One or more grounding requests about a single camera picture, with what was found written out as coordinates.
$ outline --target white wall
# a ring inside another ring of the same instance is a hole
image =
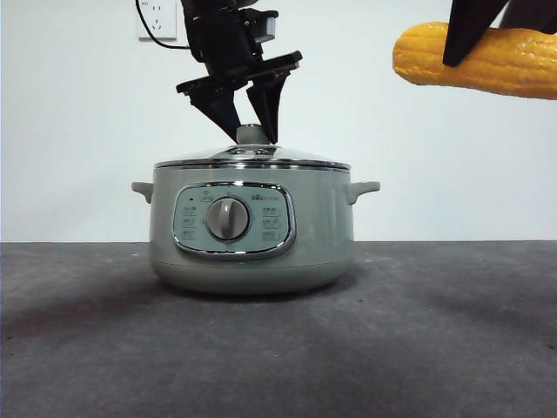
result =
[[[417,87],[391,69],[398,35],[446,21],[450,3],[260,1],[281,14],[266,56],[305,57],[284,90],[281,144],[382,181],[355,206],[358,239],[557,239],[557,104]],[[2,6],[3,241],[147,240],[130,182],[229,144],[174,91],[203,65],[139,43],[132,0]]]

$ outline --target glass lid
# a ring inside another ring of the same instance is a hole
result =
[[[244,125],[238,128],[238,144],[225,149],[195,152],[155,165],[155,168],[209,166],[245,166],[246,168],[271,168],[272,166],[324,167],[350,171],[348,164],[332,161],[309,152],[283,148],[269,144],[259,125]]]

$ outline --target control panel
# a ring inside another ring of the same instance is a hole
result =
[[[276,257],[296,237],[290,194],[280,185],[242,181],[183,189],[172,229],[182,250],[217,260]]]

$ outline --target control knob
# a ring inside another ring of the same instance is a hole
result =
[[[245,233],[250,225],[250,214],[238,199],[223,198],[209,207],[206,224],[215,237],[230,241]]]

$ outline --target black cable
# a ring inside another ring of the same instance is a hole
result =
[[[151,29],[149,29],[149,25],[147,24],[147,22],[145,22],[143,12],[141,11],[141,7],[139,6],[139,0],[136,0],[136,8],[138,9],[138,14],[139,14],[139,18],[141,19],[141,23],[143,24],[143,26],[145,27],[145,30],[147,30],[147,33],[149,34],[149,37],[151,37],[151,39],[153,40],[153,42],[155,44],[157,44],[159,46],[162,46],[163,48],[168,48],[169,50],[189,50],[190,49],[189,46],[163,44],[158,39],[156,39],[154,37],[154,35],[152,34]]]

